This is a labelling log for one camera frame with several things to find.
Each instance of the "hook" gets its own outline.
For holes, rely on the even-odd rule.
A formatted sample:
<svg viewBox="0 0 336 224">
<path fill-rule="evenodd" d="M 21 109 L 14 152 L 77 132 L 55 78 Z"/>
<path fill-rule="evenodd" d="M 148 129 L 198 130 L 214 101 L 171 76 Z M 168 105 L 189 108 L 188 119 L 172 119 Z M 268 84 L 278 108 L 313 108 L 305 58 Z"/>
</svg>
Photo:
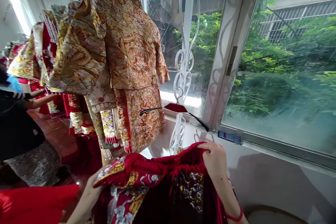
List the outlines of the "hook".
<svg viewBox="0 0 336 224">
<path fill-rule="evenodd" d="M 177 98 L 176 104 L 180 104 L 178 100 L 183 96 L 183 89 L 182 89 L 181 87 L 178 87 L 178 88 L 180 88 L 180 89 L 182 90 L 182 94 L 181 94 L 181 96 L 179 96 L 179 97 Z"/>
</svg>

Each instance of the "red bracelet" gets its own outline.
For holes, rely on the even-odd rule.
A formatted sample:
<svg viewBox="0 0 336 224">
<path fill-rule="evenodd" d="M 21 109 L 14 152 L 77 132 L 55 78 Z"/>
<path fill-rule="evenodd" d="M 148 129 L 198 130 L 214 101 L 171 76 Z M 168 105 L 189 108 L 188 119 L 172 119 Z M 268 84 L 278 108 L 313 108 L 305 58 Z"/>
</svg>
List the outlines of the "red bracelet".
<svg viewBox="0 0 336 224">
<path fill-rule="evenodd" d="M 224 216 L 225 216 L 227 219 L 230 219 L 230 220 L 232 220 L 232 221 L 234 221 L 234 222 L 240 222 L 241 219 L 242 219 L 242 217 L 243 217 L 243 209 L 242 209 L 242 207 L 241 207 L 240 205 L 239 205 L 239 207 L 240 207 L 240 214 L 239 214 L 239 216 L 238 216 L 237 218 L 232 217 L 231 215 L 228 215 L 226 212 L 224 212 Z"/>
</svg>

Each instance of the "red velvet fabric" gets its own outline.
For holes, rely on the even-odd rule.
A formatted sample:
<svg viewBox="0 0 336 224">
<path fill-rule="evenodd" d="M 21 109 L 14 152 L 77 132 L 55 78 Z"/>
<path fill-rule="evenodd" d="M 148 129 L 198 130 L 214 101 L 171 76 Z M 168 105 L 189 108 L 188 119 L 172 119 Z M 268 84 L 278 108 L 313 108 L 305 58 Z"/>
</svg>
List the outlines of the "red velvet fabric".
<svg viewBox="0 0 336 224">
<path fill-rule="evenodd" d="M 197 148 L 200 143 L 192 144 L 188 149 L 175 156 L 146 159 L 138 153 L 131 153 L 124 160 L 117 160 L 107 166 L 98 177 L 94 187 L 99 185 L 118 186 L 119 188 L 148 187 L 149 190 L 138 210 L 134 212 L 134 205 L 130 201 L 130 193 L 120 194 L 116 207 L 125 208 L 125 213 L 135 215 L 134 224 L 137 223 L 227 223 L 224 217 L 224 208 L 212 184 L 203 162 L 203 149 Z M 124 163 L 123 171 L 116 172 L 120 162 Z M 191 174 L 201 174 L 203 196 L 202 211 L 196 212 L 188 201 L 189 197 L 181 196 L 180 183 Z M 107 222 L 108 204 L 113 199 L 110 187 L 100 196 L 95 212 L 96 224 Z"/>
<path fill-rule="evenodd" d="M 58 224 L 63 209 L 79 190 L 76 184 L 60 187 L 25 187 L 0 191 L 1 224 Z"/>
</svg>

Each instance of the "red embroidered garment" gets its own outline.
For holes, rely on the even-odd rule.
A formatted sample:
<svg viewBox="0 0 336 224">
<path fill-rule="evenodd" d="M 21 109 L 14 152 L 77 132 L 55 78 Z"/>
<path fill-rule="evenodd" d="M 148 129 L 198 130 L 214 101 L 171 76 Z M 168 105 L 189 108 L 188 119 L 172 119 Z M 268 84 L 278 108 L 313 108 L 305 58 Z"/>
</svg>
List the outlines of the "red embroidered garment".
<svg viewBox="0 0 336 224">
<path fill-rule="evenodd" d="M 1 224 L 58 224 L 79 190 L 76 184 L 0 191 Z"/>
<path fill-rule="evenodd" d="M 96 205 L 95 223 L 227 223 L 199 144 L 150 160 L 131 153 L 106 166 L 94 184 L 110 185 Z"/>
</svg>

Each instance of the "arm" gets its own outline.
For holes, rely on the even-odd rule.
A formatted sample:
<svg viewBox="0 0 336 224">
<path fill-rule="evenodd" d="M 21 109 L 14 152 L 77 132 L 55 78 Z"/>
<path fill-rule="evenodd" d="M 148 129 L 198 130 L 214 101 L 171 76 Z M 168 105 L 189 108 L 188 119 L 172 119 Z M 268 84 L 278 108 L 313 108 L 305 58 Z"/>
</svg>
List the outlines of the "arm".
<svg viewBox="0 0 336 224">
<path fill-rule="evenodd" d="M 92 208 L 95 206 L 99 195 L 103 190 L 103 187 L 93 188 L 92 186 L 102 169 L 103 168 L 88 179 L 81 199 L 70 216 L 67 224 L 85 224 L 85 222 L 91 217 Z"/>
<path fill-rule="evenodd" d="M 30 98 L 29 99 L 33 99 L 37 96 L 43 95 L 44 93 L 45 93 L 44 89 L 36 90 L 36 91 L 30 93 Z"/>
<path fill-rule="evenodd" d="M 203 143 L 199 145 L 198 148 L 206 150 L 203 153 L 204 164 L 226 214 L 233 218 L 238 218 L 240 215 L 240 206 L 233 192 L 231 183 L 227 178 L 225 149 L 212 142 Z M 235 222 L 231 219 L 227 219 L 227 222 L 228 224 L 249 224 L 244 214 L 239 222 Z"/>
<path fill-rule="evenodd" d="M 58 94 L 52 94 L 52 95 L 48 95 L 48 96 L 45 96 L 45 97 L 42 97 L 40 99 L 37 99 L 35 101 L 26 101 L 23 105 L 23 107 L 25 109 L 37 109 L 39 107 L 41 107 L 42 105 L 44 104 L 47 104 L 48 102 L 51 102 L 52 100 L 55 99 L 55 97 L 57 96 Z"/>
</svg>

